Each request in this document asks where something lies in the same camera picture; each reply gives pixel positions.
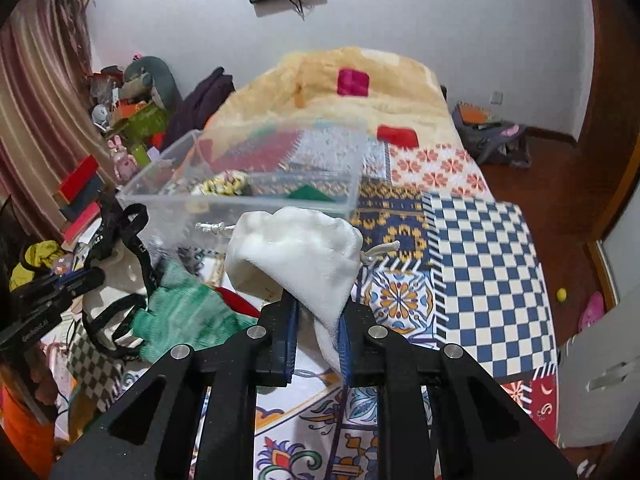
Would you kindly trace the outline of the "black strap white bag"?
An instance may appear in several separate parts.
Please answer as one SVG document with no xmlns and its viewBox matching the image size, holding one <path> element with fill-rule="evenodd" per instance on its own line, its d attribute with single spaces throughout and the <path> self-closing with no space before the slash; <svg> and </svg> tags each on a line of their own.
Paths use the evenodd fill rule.
<svg viewBox="0 0 640 480">
<path fill-rule="evenodd" d="M 146 310 L 160 277 L 139 234 L 149 222 L 142 204 L 122 206 L 112 191 L 99 192 L 101 224 L 84 267 L 100 270 L 103 283 L 82 297 L 82 327 L 96 350 L 113 360 L 140 358 L 142 339 L 134 317 Z"/>
</svg>

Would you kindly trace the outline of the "green knitted cloth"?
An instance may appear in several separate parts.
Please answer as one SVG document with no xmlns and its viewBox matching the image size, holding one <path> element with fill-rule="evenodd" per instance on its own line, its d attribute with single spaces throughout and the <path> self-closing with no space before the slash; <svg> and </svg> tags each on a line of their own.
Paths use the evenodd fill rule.
<svg viewBox="0 0 640 480">
<path fill-rule="evenodd" d="M 134 336 L 142 340 L 143 361 L 154 363 L 177 344 L 195 350 L 219 346 L 257 323 L 256 318 L 233 311 L 218 292 L 177 261 L 165 259 L 158 270 L 160 286 L 131 325 Z"/>
</svg>

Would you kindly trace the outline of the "clear plastic storage bin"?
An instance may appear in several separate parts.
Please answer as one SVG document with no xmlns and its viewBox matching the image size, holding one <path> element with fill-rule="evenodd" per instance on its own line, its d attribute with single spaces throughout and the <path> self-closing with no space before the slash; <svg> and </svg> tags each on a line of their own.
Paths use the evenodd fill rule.
<svg viewBox="0 0 640 480">
<path fill-rule="evenodd" d="M 276 122 L 250 129 L 242 142 L 221 154 L 193 130 L 166 148 L 118 193 L 128 206 L 142 204 L 149 222 L 140 237 L 150 249 L 183 247 L 223 252 L 242 214 L 283 207 L 314 209 L 348 219 L 355 211 L 367 130 L 356 122 Z M 250 179 L 247 196 L 192 195 L 194 185 L 226 170 Z M 309 184 L 334 203 L 288 200 Z"/>
</svg>

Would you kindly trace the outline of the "white soft cloth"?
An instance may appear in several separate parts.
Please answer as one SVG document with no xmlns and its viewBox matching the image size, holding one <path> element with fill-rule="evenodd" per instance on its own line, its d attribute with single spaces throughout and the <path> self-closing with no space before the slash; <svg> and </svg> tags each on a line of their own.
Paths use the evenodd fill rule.
<svg viewBox="0 0 640 480">
<path fill-rule="evenodd" d="M 320 211 L 284 207 L 242 214 L 224 267 L 237 292 L 266 300 L 289 292 L 312 315 L 323 359 L 341 370 L 338 323 L 361 266 L 362 235 Z"/>
</svg>

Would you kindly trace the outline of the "red box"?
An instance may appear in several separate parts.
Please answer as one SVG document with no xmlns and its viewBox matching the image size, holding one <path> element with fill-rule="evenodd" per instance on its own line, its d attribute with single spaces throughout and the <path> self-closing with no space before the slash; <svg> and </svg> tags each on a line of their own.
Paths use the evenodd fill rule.
<svg viewBox="0 0 640 480">
<path fill-rule="evenodd" d="M 99 164 L 93 155 L 85 157 L 78 166 L 70 172 L 53 193 L 53 199 L 58 206 L 70 204 L 82 191 L 86 184 L 98 173 Z"/>
</svg>

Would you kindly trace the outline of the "pink rabbit toy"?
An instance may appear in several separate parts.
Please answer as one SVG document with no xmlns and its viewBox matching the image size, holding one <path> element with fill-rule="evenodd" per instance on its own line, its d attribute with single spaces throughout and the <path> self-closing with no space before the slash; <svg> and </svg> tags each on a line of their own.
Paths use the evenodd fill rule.
<svg viewBox="0 0 640 480">
<path fill-rule="evenodd" d="M 139 171 L 134 156 L 122 144 L 122 139 L 118 134 L 107 140 L 107 146 L 110 149 L 116 180 L 122 184 L 129 182 Z"/>
</svg>

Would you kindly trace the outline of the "patchwork patterned bedsheet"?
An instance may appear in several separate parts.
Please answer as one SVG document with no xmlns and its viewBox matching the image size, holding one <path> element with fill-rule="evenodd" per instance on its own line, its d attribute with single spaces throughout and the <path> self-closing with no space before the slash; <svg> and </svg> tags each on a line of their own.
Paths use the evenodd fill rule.
<svg viewBox="0 0 640 480">
<path fill-rule="evenodd" d="M 361 197 L 352 224 L 361 266 L 347 302 L 410 344 L 462 347 L 550 439 L 554 423 L 537 424 L 533 412 L 550 389 L 539 373 L 553 361 L 553 327 L 520 208 L 463 192 L 413 196 L 407 207 L 373 191 Z M 292 379 L 257 389 L 250 479 L 382 479 L 378 390 L 351 387 L 329 366 L 312 315 L 289 292 L 247 296 L 262 309 L 297 307 Z"/>
</svg>

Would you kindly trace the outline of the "green bottle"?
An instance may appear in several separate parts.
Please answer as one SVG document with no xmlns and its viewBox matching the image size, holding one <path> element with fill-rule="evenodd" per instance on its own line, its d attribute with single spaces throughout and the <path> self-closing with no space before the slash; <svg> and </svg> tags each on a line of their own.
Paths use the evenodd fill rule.
<svg viewBox="0 0 640 480">
<path fill-rule="evenodd" d="M 132 157 L 137 163 L 137 166 L 140 169 L 144 168 L 145 166 L 148 166 L 149 163 L 151 162 L 148 151 L 146 150 L 145 146 L 142 144 L 134 144 L 130 148 L 130 154 L 132 155 Z"/>
</svg>

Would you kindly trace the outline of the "striped red curtain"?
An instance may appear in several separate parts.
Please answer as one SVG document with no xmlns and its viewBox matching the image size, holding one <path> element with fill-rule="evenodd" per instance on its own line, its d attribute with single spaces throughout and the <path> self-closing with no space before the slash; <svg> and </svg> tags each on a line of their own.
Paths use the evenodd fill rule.
<svg viewBox="0 0 640 480">
<path fill-rule="evenodd" d="M 65 224 L 54 193 L 87 156 L 113 165 L 90 117 L 84 0 L 21 0 L 1 27 L 1 196 L 45 240 Z"/>
</svg>

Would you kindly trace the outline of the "green storage box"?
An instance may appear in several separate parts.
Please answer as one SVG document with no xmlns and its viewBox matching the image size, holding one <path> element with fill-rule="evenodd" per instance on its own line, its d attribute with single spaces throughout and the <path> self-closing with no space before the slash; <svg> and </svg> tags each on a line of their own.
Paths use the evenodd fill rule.
<svg viewBox="0 0 640 480">
<path fill-rule="evenodd" d="M 166 131 L 170 116 L 167 110 L 149 103 L 126 120 L 122 138 L 129 145 L 143 144 L 151 136 Z"/>
</svg>

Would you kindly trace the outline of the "dark purple garment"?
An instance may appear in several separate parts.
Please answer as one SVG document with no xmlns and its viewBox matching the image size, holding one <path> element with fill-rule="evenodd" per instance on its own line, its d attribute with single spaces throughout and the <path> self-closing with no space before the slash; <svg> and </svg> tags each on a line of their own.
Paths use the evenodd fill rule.
<svg viewBox="0 0 640 480">
<path fill-rule="evenodd" d="M 202 130 L 233 92 L 232 76 L 221 66 L 215 68 L 177 107 L 168 122 L 160 149 L 166 150 L 191 130 Z"/>
</svg>

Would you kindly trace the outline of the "grey plush toy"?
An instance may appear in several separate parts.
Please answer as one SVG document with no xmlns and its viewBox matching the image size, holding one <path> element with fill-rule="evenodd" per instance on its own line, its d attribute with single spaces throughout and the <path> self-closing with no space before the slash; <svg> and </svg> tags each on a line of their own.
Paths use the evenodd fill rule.
<svg viewBox="0 0 640 480">
<path fill-rule="evenodd" d="M 136 58 L 124 70 L 124 83 L 118 90 L 124 100 L 150 98 L 161 110 L 173 113 L 182 102 L 174 76 L 157 56 Z"/>
</svg>

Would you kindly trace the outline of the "green sponge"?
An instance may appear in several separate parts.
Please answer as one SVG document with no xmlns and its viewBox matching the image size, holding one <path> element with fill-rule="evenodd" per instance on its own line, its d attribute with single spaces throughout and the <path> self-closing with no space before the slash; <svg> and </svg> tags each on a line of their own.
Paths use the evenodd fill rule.
<svg viewBox="0 0 640 480">
<path fill-rule="evenodd" d="M 305 184 L 296 188 L 288 196 L 288 200 L 306 200 L 306 202 L 334 203 L 334 199 L 323 193 L 312 185 Z"/>
</svg>

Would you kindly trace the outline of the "grey backpack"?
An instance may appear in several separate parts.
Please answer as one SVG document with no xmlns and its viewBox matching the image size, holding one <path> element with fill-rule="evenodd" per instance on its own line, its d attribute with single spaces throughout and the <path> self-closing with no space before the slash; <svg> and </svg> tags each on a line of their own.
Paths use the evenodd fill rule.
<svg viewBox="0 0 640 480">
<path fill-rule="evenodd" d="M 527 169 L 532 164 L 526 125 L 507 122 L 489 110 L 459 102 L 452 112 L 466 151 L 479 165 Z"/>
</svg>

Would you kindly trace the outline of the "beige fleece blanket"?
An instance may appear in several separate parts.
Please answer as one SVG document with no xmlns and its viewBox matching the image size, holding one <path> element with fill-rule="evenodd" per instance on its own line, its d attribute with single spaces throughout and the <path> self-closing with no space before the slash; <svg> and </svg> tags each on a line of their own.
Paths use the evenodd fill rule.
<svg viewBox="0 0 640 480">
<path fill-rule="evenodd" d="M 461 148 L 442 88 L 428 67 L 399 54 L 360 47 L 293 52 L 236 90 L 205 126 L 215 154 L 250 129 L 276 122 L 336 120 L 410 129 L 420 148 Z"/>
</svg>

